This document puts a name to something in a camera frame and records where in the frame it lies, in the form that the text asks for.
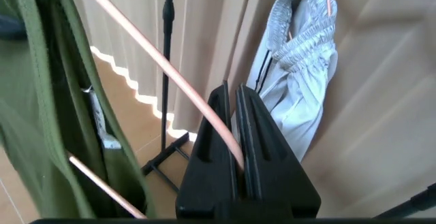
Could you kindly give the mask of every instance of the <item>stand base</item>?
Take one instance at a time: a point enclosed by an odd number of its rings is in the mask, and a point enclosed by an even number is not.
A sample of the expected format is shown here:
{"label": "stand base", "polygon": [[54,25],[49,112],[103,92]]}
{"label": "stand base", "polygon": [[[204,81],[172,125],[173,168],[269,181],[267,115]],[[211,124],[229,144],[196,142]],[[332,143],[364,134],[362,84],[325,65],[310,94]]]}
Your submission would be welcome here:
{"label": "stand base", "polygon": [[178,187],[162,171],[160,171],[158,167],[176,151],[186,158],[186,160],[189,160],[189,156],[180,149],[180,147],[183,146],[188,140],[188,133],[175,140],[173,143],[171,143],[171,145],[169,145],[169,147],[165,148],[165,150],[161,151],[154,159],[151,159],[144,167],[142,167],[142,173],[146,176],[154,170],[157,175],[160,176],[177,193]]}

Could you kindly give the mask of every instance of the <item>green bag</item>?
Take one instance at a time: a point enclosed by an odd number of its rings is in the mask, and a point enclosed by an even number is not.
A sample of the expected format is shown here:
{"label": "green bag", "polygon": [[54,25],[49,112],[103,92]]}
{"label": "green bag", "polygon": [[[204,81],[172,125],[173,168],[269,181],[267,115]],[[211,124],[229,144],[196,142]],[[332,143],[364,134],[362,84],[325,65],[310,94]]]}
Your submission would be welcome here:
{"label": "green bag", "polygon": [[[0,39],[0,141],[43,218],[131,215],[71,165],[71,152],[147,217],[144,176],[105,96],[72,0],[0,0],[27,39]],[[107,146],[95,123],[92,85]]]}

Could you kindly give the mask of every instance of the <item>floor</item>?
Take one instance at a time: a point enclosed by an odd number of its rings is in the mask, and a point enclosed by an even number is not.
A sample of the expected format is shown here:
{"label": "floor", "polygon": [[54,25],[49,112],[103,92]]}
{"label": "floor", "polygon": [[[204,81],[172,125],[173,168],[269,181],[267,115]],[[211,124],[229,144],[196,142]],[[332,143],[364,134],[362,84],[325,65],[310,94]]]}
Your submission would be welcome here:
{"label": "floor", "polygon": [[[135,91],[126,85],[124,77],[112,71],[110,64],[100,60],[96,60],[96,64],[112,109],[136,154],[139,165],[142,166],[160,150],[161,121],[153,115],[151,105],[135,99]],[[172,141],[174,138],[167,135],[167,145]],[[189,155],[192,143],[186,143],[182,149]],[[161,164],[160,170],[179,186],[186,166],[187,161],[178,153],[174,153]],[[154,172],[146,177],[146,181],[153,192],[152,198],[159,218],[175,217],[175,192]],[[10,165],[5,152],[0,148],[1,222],[21,224],[30,223],[38,218],[39,215],[27,190]]]}

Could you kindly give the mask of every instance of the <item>curtain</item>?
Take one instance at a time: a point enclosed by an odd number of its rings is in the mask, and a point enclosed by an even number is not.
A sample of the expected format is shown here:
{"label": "curtain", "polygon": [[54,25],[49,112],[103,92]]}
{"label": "curtain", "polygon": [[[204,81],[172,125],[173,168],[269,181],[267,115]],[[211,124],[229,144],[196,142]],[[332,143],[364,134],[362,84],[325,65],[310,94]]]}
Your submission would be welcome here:
{"label": "curtain", "polygon": [[[162,50],[164,0],[112,0]],[[247,80],[274,0],[174,0],[171,62],[206,99]],[[93,0],[76,0],[94,52],[160,98],[161,72]],[[320,217],[372,217],[436,182],[436,0],[337,0],[337,71],[302,161]],[[200,113],[170,83],[173,127]],[[436,211],[421,216],[435,216]]]}
{"label": "curtain", "polygon": [[[111,0],[163,52],[165,0]],[[75,0],[91,50],[126,77],[137,98],[161,110],[162,72],[151,57],[94,0]],[[228,80],[230,99],[247,79],[274,0],[174,0],[170,61],[208,99]],[[170,81],[168,119],[173,129],[196,132],[202,115]]]}

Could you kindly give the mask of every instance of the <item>white label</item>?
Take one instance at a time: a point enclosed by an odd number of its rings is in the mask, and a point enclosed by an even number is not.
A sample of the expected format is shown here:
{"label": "white label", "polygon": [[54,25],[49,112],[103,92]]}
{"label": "white label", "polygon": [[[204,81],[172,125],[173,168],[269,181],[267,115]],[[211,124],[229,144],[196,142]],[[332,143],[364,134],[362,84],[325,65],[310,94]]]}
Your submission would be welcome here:
{"label": "white label", "polygon": [[91,96],[91,103],[93,104],[95,125],[97,126],[97,132],[102,139],[104,148],[121,149],[121,145],[118,140],[106,132],[104,113],[102,107],[100,106],[100,102],[98,101],[97,95],[94,91],[89,91],[89,95]]}

